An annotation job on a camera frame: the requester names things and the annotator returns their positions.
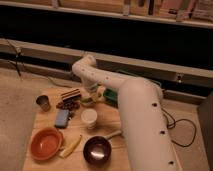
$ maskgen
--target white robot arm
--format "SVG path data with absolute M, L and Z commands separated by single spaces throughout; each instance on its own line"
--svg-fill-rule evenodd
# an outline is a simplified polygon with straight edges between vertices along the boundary
M 88 92 L 96 92 L 99 83 L 118 93 L 121 126 L 132 171 L 179 170 L 161 111 L 159 86 L 142 77 L 97 69 L 92 55 L 74 63 L 72 70 Z

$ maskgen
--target paper cup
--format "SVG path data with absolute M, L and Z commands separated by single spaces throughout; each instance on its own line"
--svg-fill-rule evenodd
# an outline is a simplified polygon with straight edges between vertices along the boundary
M 88 129 L 93 129 L 96 125 L 98 114 L 94 109 L 85 109 L 81 113 L 81 120 Z

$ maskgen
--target black cable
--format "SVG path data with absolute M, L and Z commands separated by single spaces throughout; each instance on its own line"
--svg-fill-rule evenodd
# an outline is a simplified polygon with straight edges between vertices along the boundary
M 27 68 L 27 67 L 25 66 L 25 64 L 24 64 L 23 61 L 20 61 L 20 62 L 21 62 L 22 66 L 24 67 L 24 69 L 25 69 L 26 72 L 31 73 L 31 74 L 36 74 L 36 75 L 37 75 L 37 73 L 35 73 L 35 72 L 29 70 L 29 68 Z M 53 85 L 55 85 L 55 86 L 57 86 L 57 87 L 72 88 L 72 86 L 62 85 L 62 84 L 56 83 L 55 81 L 53 81 L 53 80 L 52 80 L 49 76 L 47 76 L 47 75 L 40 75 L 40 76 L 42 76 L 42 77 L 44 77 L 44 78 L 47 78 Z
M 16 49 L 16 47 L 15 47 L 13 44 L 11 44 L 10 41 L 7 40 L 7 39 L 4 37 L 4 35 L 3 35 L 2 33 L 0 33 L 0 35 L 2 36 L 2 38 L 4 38 L 4 39 L 7 41 L 7 43 L 10 45 L 10 47 L 13 48 L 13 50 L 14 50 L 14 52 L 15 52 L 15 54 L 16 54 L 15 64 L 12 63 L 11 61 L 7 61 L 7 62 L 11 63 L 11 64 L 15 67 L 15 69 L 16 69 L 16 71 L 17 71 L 19 77 L 21 77 L 21 76 L 22 76 L 22 75 L 21 75 L 21 70 L 20 70 L 19 67 L 18 67 L 18 59 L 20 59 L 21 52 L 18 52 L 17 49 Z M 22 66 L 24 67 L 25 71 L 27 71 L 28 73 L 31 73 L 31 74 L 36 74 L 36 73 L 30 71 L 30 70 L 24 65 L 24 62 L 23 62 L 23 61 L 21 61 L 21 64 L 22 64 Z M 62 85 L 62 84 L 56 83 L 55 81 L 53 81 L 53 80 L 52 80 L 50 77 L 48 77 L 47 75 L 41 75 L 41 76 L 46 77 L 46 78 L 47 78 L 53 85 L 55 85 L 55 86 L 72 88 L 71 86 L 68 86 L 68 85 Z
M 178 119 L 178 120 L 175 120 L 175 118 L 169 112 L 167 112 L 165 109 L 162 108 L 162 111 L 166 114 L 166 115 L 164 114 L 163 116 L 166 118 L 166 122 L 167 122 L 166 125 L 167 125 L 168 129 L 174 129 L 176 127 L 176 124 L 178 122 L 181 122 L 181 121 L 189 122 L 194 127 L 194 134 L 193 134 L 193 137 L 192 137 L 192 140 L 190 141 L 190 143 L 188 143 L 188 144 L 180 144 L 179 142 L 177 142 L 175 140 L 171 140 L 174 144 L 176 144 L 176 145 L 178 145 L 180 147 L 189 147 L 189 146 L 191 146 L 194 143 L 196 135 L 197 135 L 197 127 L 196 127 L 195 123 L 192 122 L 189 119 Z M 173 122 L 171 124 L 169 123 L 168 116 L 173 120 Z
M 171 119 L 172 119 L 172 123 L 170 124 L 169 123 L 169 119 L 167 118 L 167 128 L 168 129 L 173 129 L 173 128 L 175 128 L 175 126 L 176 126 L 176 122 L 175 122 L 175 118 L 169 113 L 169 112 L 167 112 L 165 109 L 163 109 L 162 108 L 162 111 L 164 112 L 164 113 L 166 113 Z
M 15 67 L 19 77 L 21 78 L 21 71 L 20 71 L 20 69 L 18 67 L 18 58 L 21 55 L 21 53 L 17 51 L 16 47 L 13 44 L 11 44 L 10 41 L 7 40 L 2 33 L 0 33 L 0 35 L 9 44 L 9 46 L 13 48 L 13 51 L 15 52 L 16 59 L 15 59 L 15 64 L 13 64 L 13 66 Z
M 193 125 L 193 127 L 194 127 L 194 134 L 193 134 L 193 137 L 192 137 L 192 140 L 191 140 L 191 142 L 190 143 L 188 143 L 188 144 L 180 144 L 180 143 L 178 143 L 177 141 L 174 141 L 174 140 L 172 140 L 172 142 L 174 143 L 174 144 L 176 144 L 176 145 L 178 145 L 178 146 L 180 146 L 180 147 L 189 147 L 189 146 L 191 146 L 193 143 L 194 143 L 194 141 L 195 141 L 195 137 L 196 137 L 196 134 L 197 134 L 197 127 L 196 127 L 196 125 L 195 125 L 195 123 L 194 122 L 192 122 L 191 120 L 189 120 L 189 119 L 179 119 L 179 120 L 177 120 L 177 121 L 175 121 L 176 123 L 177 122 L 180 122 L 180 121 L 186 121 L 186 122 L 189 122 L 189 123 L 191 123 L 192 125 Z

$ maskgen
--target floor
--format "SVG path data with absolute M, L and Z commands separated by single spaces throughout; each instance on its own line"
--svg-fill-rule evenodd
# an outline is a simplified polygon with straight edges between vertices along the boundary
M 43 90 L 55 88 L 45 77 L 23 73 L 20 79 L 13 70 L 0 68 L 0 170 L 21 171 L 38 106 L 35 99 Z M 55 79 L 70 86 L 79 83 Z M 197 125 L 195 142 L 188 148 L 174 145 L 184 171 L 209 171 L 196 105 L 166 100 L 162 106 L 175 119 L 187 118 Z M 189 123 L 178 123 L 170 131 L 171 138 L 187 144 L 191 141 L 193 128 Z

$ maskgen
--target wooden tabletop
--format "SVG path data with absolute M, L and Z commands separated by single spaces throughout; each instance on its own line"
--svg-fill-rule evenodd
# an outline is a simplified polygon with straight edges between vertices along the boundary
M 51 89 L 43 92 L 43 94 L 48 95 L 51 109 L 48 112 L 38 111 L 36 114 L 34 128 L 32 131 L 31 139 L 33 136 L 41 129 L 45 127 L 53 127 L 56 119 L 58 109 L 56 109 L 56 104 L 61 101 L 60 94 L 70 91 L 72 89 Z M 83 88 L 79 88 L 82 95 L 86 95 Z M 85 125 L 81 122 L 81 112 L 85 107 L 81 106 L 76 112 L 74 117 L 69 121 L 69 125 L 66 129 L 60 129 L 63 133 L 65 143 L 70 142 L 79 135 L 83 135 L 79 146 L 75 151 L 65 159 L 58 157 L 58 154 L 52 159 L 38 162 L 32 159 L 31 154 L 28 151 L 24 163 L 24 171 L 130 171 L 128 156 L 125 148 L 124 139 L 121 136 L 116 136 L 110 139 L 112 145 L 112 153 L 109 161 L 102 166 L 92 166 L 89 165 L 83 157 L 83 148 L 86 141 L 92 136 L 96 135 L 107 135 L 113 131 L 120 129 L 120 117 L 118 110 L 105 103 L 104 98 L 100 100 L 94 107 L 98 113 L 97 126 L 93 130 L 88 130 Z

